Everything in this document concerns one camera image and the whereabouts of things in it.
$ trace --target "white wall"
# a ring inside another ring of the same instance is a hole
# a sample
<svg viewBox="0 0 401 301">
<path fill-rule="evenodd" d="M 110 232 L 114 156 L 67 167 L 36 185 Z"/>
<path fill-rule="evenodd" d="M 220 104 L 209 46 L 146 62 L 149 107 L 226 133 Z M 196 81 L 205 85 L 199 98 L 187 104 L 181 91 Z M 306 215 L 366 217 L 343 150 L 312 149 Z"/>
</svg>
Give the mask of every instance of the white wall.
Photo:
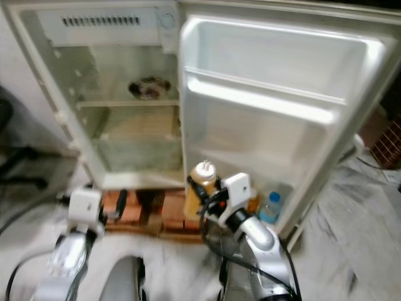
<svg viewBox="0 0 401 301">
<path fill-rule="evenodd" d="M 68 139 L 54 118 L 1 7 L 0 85 L 20 101 L 12 103 L 14 116 L 7 129 L 11 143 L 29 144 L 46 151 L 65 151 Z"/>
</svg>

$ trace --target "water bottle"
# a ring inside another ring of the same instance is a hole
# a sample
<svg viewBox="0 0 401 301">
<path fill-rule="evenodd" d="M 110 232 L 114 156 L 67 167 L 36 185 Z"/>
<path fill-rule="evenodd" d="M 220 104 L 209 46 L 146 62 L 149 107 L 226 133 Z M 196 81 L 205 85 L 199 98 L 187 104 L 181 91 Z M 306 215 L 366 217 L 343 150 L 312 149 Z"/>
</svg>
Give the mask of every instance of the water bottle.
<svg viewBox="0 0 401 301">
<path fill-rule="evenodd" d="M 265 201 L 261 203 L 259 219 L 269 224 L 274 224 L 280 214 L 281 196 L 279 193 L 272 192 Z"/>
</svg>

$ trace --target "plastic bottle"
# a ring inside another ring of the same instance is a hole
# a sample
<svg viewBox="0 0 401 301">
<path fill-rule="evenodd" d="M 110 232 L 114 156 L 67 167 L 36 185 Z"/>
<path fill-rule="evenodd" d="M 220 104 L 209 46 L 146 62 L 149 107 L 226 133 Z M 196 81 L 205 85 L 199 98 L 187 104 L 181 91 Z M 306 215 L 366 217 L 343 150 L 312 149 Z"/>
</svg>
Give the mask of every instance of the plastic bottle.
<svg viewBox="0 0 401 301">
<path fill-rule="evenodd" d="M 216 168 L 209 161 L 199 163 L 190 173 L 193 180 L 204 187 L 208 194 L 214 192 L 216 183 Z M 191 186 L 187 188 L 187 197 L 184 205 L 184 216 L 186 219 L 198 221 L 197 214 L 201 203 Z"/>
<path fill-rule="evenodd" d="M 274 224 L 281 210 L 281 196 L 279 193 L 272 192 L 265 201 L 261 203 L 259 219 L 270 224 Z"/>
</svg>

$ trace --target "white bottle cap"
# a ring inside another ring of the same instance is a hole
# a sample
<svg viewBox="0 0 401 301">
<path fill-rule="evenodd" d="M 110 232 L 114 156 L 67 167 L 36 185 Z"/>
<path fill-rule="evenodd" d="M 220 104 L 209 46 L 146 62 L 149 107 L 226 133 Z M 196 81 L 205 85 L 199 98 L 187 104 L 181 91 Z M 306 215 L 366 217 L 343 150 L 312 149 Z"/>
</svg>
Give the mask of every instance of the white bottle cap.
<svg viewBox="0 0 401 301">
<path fill-rule="evenodd" d="M 199 177 L 211 179 L 216 175 L 216 168 L 209 161 L 203 161 L 196 165 L 195 172 Z"/>
</svg>

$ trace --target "refrigerator vent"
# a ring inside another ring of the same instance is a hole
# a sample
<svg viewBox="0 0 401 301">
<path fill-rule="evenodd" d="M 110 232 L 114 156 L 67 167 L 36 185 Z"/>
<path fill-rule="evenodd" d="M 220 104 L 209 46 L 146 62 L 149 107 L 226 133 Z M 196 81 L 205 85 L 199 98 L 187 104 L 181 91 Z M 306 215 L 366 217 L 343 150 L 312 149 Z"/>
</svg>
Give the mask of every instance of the refrigerator vent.
<svg viewBox="0 0 401 301">
<path fill-rule="evenodd" d="M 140 20 L 136 16 L 63 16 L 66 27 L 72 26 L 136 26 Z"/>
</svg>

